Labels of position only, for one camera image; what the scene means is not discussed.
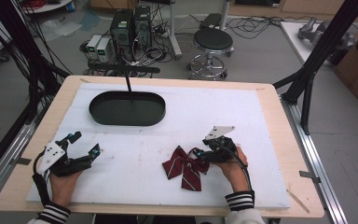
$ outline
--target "electronic equipment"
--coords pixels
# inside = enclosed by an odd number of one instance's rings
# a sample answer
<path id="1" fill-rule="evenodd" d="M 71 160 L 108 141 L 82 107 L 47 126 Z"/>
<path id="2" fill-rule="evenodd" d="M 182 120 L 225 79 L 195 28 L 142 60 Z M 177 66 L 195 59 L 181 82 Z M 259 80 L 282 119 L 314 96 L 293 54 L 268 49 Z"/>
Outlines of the electronic equipment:
<path id="1" fill-rule="evenodd" d="M 32 176 L 39 192 L 40 199 L 43 205 L 50 202 L 48 196 L 48 187 L 46 177 L 48 170 L 56 176 L 68 176 L 80 171 L 91 168 L 92 162 L 101 154 L 100 145 L 95 145 L 90 151 L 89 155 L 77 159 L 68 158 L 67 149 L 69 143 L 73 144 L 81 137 L 81 132 L 69 133 L 61 141 L 50 142 L 34 160 L 34 175 Z M 36 171 L 36 165 L 39 159 L 42 158 L 39 168 Z"/>
<path id="2" fill-rule="evenodd" d="M 281 0 L 235 0 L 236 5 L 278 7 Z"/>
<path id="3" fill-rule="evenodd" d="M 314 46 L 319 42 L 319 40 L 324 35 L 327 27 L 330 25 L 330 21 L 324 21 L 318 25 L 316 30 L 313 32 L 313 25 L 316 22 L 316 17 L 310 18 L 307 24 L 298 29 L 298 38 L 301 40 L 308 39 L 310 43 Z M 333 52 L 327 58 L 327 61 L 333 65 L 337 65 L 345 54 L 350 50 L 352 46 L 356 44 L 356 37 L 353 33 L 347 32 L 342 38 L 336 43 L 336 47 Z"/>
<path id="4" fill-rule="evenodd" d="M 101 35 L 94 35 L 87 44 L 87 52 L 89 59 L 98 60 L 98 54 L 96 49 L 98 47 L 98 44 L 100 43 L 101 38 Z"/>
<path id="5" fill-rule="evenodd" d="M 119 47 L 131 47 L 135 38 L 135 23 L 131 9 L 117 9 L 113 15 L 110 33 Z"/>
<path id="6" fill-rule="evenodd" d="M 113 55 L 112 44 L 110 37 L 103 37 L 97 47 L 98 58 L 101 63 L 108 63 Z"/>
<path id="7" fill-rule="evenodd" d="M 233 154 L 237 153 L 237 147 L 231 138 L 225 137 L 223 134 L 229 133 L 235 129 L 234 126 L 215 126 L 206 135 L 202 142 L 212 151 L 197 151 L 196 156 L 209 162 L 225 162 L 233 158 Z"/>
<path id="8" fill-rule="evenodd" d="M 220 13 L 209 14 L 207 18 L 201 23 L 200 29 L 202 28 L 214 28 L 219 25 L 222 15 Z"/>
<path id="9" fill-rule="evenodd" d="M 138 36 L 138 45 L 142 45 L 145 49 L 151 48 L 150 6 L 137 6 L 133 18 L 135 20 L 135 31 Z"/>

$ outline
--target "black tray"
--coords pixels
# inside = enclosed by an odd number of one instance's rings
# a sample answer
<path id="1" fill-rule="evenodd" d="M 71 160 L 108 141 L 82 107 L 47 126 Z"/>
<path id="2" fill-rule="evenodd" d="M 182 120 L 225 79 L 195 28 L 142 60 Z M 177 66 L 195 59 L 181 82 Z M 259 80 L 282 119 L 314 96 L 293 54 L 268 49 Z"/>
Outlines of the black tray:
<path id="1" fill-rule="evenodd" d="M 151 126 L 165 116 L 161 96 L 145 91 L 106 91 L 89 104 L 92 118 L 104 125 Z"/>

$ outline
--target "plaid bow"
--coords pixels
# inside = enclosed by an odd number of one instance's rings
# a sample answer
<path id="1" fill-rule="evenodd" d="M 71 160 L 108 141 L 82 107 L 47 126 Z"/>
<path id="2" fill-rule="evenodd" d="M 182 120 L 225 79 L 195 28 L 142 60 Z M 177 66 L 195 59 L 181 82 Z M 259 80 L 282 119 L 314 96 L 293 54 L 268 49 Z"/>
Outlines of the plaid bow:
<path id="1" fill-rule="evenodd" d="M 200 173 L 206 175 L 209 169 L 209 162 L 202 159 L 193 159 L 191 153 L 199 150 L 194 147 L 188 154 L 178 146 L 173 152 L 171 159 L 162 163 L 168 179 L 172 179 L 180 174 L 182 177 L 182 189 L 201 191 Z"/>

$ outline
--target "round stool seat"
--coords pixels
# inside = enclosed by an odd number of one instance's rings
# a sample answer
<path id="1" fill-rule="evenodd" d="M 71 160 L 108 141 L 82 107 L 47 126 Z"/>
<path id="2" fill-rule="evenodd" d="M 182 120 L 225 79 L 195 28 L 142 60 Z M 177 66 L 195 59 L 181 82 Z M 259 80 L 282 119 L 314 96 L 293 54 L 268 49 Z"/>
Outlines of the round stool seat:
<path id="1" fill-rule="evenodd" d="M 200 47 L 209 50 L 225 50 L 232 46 L 232 38 L 226 32 L 204 28 L 194 34 L 194 42 Z"/>

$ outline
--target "aluminum frame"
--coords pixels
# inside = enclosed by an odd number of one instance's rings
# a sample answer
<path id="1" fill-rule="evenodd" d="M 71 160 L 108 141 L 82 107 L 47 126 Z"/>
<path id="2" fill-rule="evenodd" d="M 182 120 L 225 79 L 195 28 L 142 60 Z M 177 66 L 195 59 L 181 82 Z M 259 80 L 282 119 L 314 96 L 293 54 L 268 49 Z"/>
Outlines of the aluminum frame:
<path id="1" fill-rule="evenodd" d="M 29 141 L 34 135 L 36 130 L 35 118 L 29 125 L 25 124 L 14 138 L 7 152 L 0 160 L 0 185 L 7 178 L 7 174 L 11 174 L 11 171 L 16 165 L 17 159 L 21 156 L 23 150 L 27 147 Z"/>
<path id="2" fill-rule="evenodd" d="M 311 171 L 313 172 L 314 177 L 319 177 L 321 181 L 315 185 L 318 187 L 318 190 L 324 197 L 324 202 L 332 221 L 335 224 L 347 224 L 348 221 L 341 208 L 341 205 L 339 204 L 337 195 L 333 190 L 333 187 L 324 169 L 324 165 L 322 164 L 321 158 L 319 157 L 318 151 L 313 144 L 312 138 L 310 135 L 307 135 L 304 129 L 301 127 L 301 111 L 298 109 L 297 105 L 289 105 L 285 101 L 282 101 L 282 103 L 287 104 L 288 106 L 290 115 L 292 116 L 294 125 L 296 126 L 296 130 L 298 131 L 298 136 L 301 139 L 302 149 L 307 156 Z"/>

